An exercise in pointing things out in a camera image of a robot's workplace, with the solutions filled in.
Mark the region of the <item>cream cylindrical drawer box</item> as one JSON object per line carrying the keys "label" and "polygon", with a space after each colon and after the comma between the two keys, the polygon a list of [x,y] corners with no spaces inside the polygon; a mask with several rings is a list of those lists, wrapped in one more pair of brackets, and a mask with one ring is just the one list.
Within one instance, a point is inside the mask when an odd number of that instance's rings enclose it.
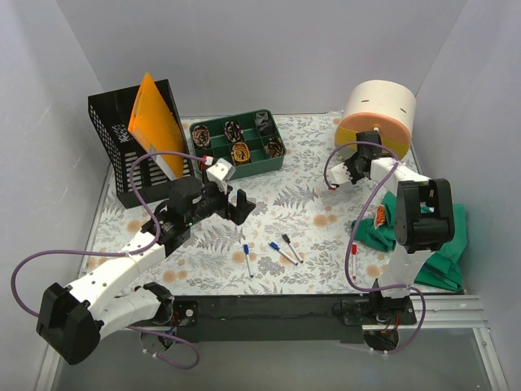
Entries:
{"label": "cream cylindrical drawer box", "polygon": [[334,136],[336,147],[355,141],[357,134],[377,130],[385,147],[403,159],[410,149],[416,98],[405,86],[371,80],[354,88]]}

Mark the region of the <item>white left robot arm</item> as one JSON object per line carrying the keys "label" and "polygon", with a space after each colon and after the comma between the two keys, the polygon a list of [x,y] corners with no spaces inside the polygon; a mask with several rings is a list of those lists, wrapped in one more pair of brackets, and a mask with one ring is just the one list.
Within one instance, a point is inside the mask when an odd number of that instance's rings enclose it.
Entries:
{"label": "white left robot arm", "polygon": [[167,200],[153,218],[127,243],[122,257],[105,261],[87,275],[63,287],[50,285],[43,293],[37,333],[70,365],[89,357],[113,332],[151,320],[157,326],[173,316],[171,292],[146,283],[123,296],[121,291],[138,276],[161,263],[189,238],[191,227],[216,214],[242,225],[256,207],[238,190],[229,202],[231,186],[184,177],[172,182]]}

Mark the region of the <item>orange plastic folder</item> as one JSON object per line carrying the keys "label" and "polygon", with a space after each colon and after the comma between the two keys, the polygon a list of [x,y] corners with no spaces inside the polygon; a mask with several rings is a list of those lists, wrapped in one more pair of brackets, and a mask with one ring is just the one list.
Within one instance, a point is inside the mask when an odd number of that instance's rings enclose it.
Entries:
{"label": "orange plastic folder", "polygon": [[138,88],[128,131],[147,152],[186,153],[182,127],[160,94],[150,73]]}

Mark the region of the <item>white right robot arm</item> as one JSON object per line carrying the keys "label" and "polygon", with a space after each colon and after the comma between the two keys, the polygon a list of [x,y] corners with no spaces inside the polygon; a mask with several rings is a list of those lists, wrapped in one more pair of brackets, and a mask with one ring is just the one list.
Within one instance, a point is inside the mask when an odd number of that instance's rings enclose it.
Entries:
{"label": "white right robot arm", "polygon": [[382,147],[378,131],[356,135],[357,151],[344,164],[351,182],[368,178],[396,197],[392,228],[396,246],[387,269],[368,293],[369,316],[387,323],[413,312],[410,287],[427,259],[455,233],[452,189],[444,178],[408,169]]}

